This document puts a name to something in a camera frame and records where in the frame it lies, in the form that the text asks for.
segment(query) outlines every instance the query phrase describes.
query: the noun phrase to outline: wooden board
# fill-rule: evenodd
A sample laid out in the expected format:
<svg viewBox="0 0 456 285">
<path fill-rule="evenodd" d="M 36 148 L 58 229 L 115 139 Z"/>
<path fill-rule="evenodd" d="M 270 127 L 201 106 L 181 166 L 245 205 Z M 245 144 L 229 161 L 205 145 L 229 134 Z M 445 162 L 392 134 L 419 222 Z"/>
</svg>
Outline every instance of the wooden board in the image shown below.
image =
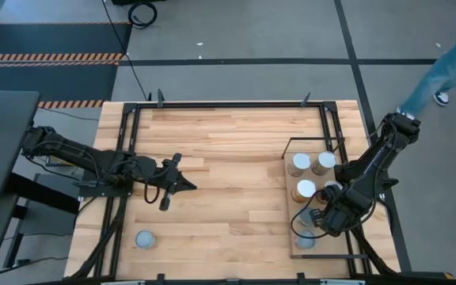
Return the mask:
<svg viewBox="0 0 456 285">
<path fill-rule="evenodd" d="M 357 158 L 367 148 L 358 106 L 356 101 L 339 101 L 338 106 L 348 154 Z M 104 104 L 94 147 L 115 148 L 122 107 L 122 103 Z M 176 194 L 170 209 L 161 212 L 157 204 L 145 203 L 143 185 L 135 185 L 125 215 L 117 279 L 156 279 L 158 273 L 165 273 L 167 279 L 290 279 L 297 272 L 305 272 L 307 278 L 347 276 L 345 260 L 290 258 L 280 155 L 292 136 L 322 136 L 319 111 L 144 109 L 136 152 L 159 161 L 182 153 L 180 169 L 198 190 Z M 290 151 L 311 147 L 316 146 L 303 143 Z M 98 198 L 78 217 L 65 276 L 78 270 L 97 243 L 104 207 L 105 199 Z M 369 221 L 377 229 L 366 229 L 366 235 L 378 241 L 376 250 L 386 250 L 386 260 L 396 260 L 380 210 L 375 215 L 378 220 Z M 140 230 L 156 234 L 155 248 L 136 248 L 135 235 Z M 105 273 L 109 258 L 107 254 Z"/>
<path fill-rule="evenodd" d="M 311 161 L 316 159 L 316 157 L 320 154 L 320 152 L 325 151 L 326 149 L 323 147 L 323 149 L 318 148 L 318 152 L 314 153 L 306 153 L 309 155 Z M 290 161 L 293 159 L 293 155 L 295 153 L 291 152 L 286 152 L 284 155 L 284 172 L 286 175 L 286 189 L 287 189 L 287 195 L 286 195 L 286 200 L 287 200 L 287 210 L 288 210 L 288 222 L 291 221 L 291 219 L 300 211 L 301 209 L 304 208 L 306 205 L 305 203 L 297 203 L 291 198 L 291 191 L 293 188 L 295 188 L 296 184 L 300 180 L 310 180 L 313 181 L 316 184 L 317 190 L 323 187 L 326 181 L 334 181 L 335 180 L 335 173 L 333 172 L 333 169 L 328 171 L 324 176 L 318 176 L 311 169 L 308 169 L 307 171 L 304 172 L 300 177 L 293 177 L 286 171 L 287 165 L 290 163 Z M 313 199 L 311 201 L 311 204 L 309 207 L 314 208 L 314 209 L 321 209 L 323 210 L 325 208 L 325 205 L 322 203 L 319 203 L 317 199 Z M 315 236 L 319 236 L 321 234 L 324 234 L 325 232 L 315 226 L 308 226 L 305 227 L 303 226 L 299 221 L 298 218 L 295 219 L 293 222 L 293 228 L 296 230 L 299 234 L 302 230 L 312 230 Z M 297 247 L 295 244 L 295 239 L 297 236 L 290 230 L 290 242 L 291 242 L 291 256 L 293 258 L 300 258 L 302 255 L 314 255 L 314 254 L 349 254 L 348 252 L 348 246 L 346 244 L 346 236 L 344 234 L 341 234 L 339 237 L 332 237 L 332 236 L 325 236 L 322 238 L 318 238 L 314 244 L 314 247 L 312 249 L 300 249 Z"/>
</svg>

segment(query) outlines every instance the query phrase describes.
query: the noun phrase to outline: gray floor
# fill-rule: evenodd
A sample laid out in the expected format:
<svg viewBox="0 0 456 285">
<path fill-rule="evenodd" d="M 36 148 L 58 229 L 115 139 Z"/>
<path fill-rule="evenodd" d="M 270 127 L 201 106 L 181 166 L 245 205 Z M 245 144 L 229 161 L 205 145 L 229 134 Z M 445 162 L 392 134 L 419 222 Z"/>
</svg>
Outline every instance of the gray floor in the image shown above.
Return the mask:
<svg viewBox="0 0 456 285">
<path fill-rule="evenodd" d="M 456 1 L 342 0 L 359 59 L 435 59 L 456 41 Z M 134 30 L 133 59 L 335 58 L 346 59 L 336 9 L 330 0 L 168 0 L 158 2 L 156 24 Z M 109 7 L 124 21 L 127 7 Z M 6 0 L 0 22 L 106 21 L 100 0 Z M 376 123 L 411 92 L 429 66 L 361 66 Z M 350 66 L 139 66 L 147 92 L 163 90 L 167 100 L 358 100 Z M 451 103 L 432 101 L 420 117 L 420 140 L 394 162 L 390 174 L 413 271 L 456 276 L 456 89 Z M 129 67 L 120 67 L 114 101 L 142 100 Z M 99 110 L 69 110 L 96 117 Z M 92 143 L 96 122 L 40 111 L 37 124 L 50 124 L 71 139 Z M 19 161 L 27 176 L 40 169 Z M 52 237 L 36 237 L 50 241 Z M 68 243 L 50 246 L 43 256 L 67 254 Z M 36 257 L 22 249 L 20 257 Z M 0 283 L 58 279 L 47 265 L 2 275 Z"/>
</svg>

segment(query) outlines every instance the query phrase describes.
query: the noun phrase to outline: sneaker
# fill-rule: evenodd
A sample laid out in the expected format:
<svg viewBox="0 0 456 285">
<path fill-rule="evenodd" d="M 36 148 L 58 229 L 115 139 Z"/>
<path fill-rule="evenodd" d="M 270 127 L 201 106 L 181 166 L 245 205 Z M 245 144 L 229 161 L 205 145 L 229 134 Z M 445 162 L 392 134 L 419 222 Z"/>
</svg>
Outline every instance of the sneaker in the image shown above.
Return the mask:
<svg viewBox="0 0 456 285">
<path fill-rule="evenodd" d="M 435 103 L 437 103 L 439 106 L 446 106 L 448 105 L 448 94 L 444 92 L 436 92 L 432 94 L 432 97 L 434 97 Z"/>
<path fill-rule="evenodd" d="M 403 116 L 406 116 L 408 117 L 408 119 L 410 120 L 414 120 L 415 119 L 415 116 L 413 116 L 412 114 L 408 113 L 408 112 L 402 112 L 401 110 L 401 106 L 397 106 L 397 113 L 403 115 Z"/>
</svg>

